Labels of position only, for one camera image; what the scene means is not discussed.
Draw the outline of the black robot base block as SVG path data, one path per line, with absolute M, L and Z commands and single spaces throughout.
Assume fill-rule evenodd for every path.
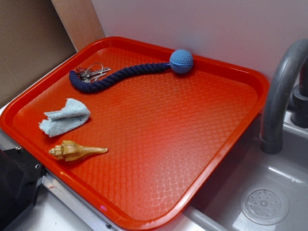
M 0 152 L 0 229 L 9 230 L 37 201 L 44 167 L 25 149 Z

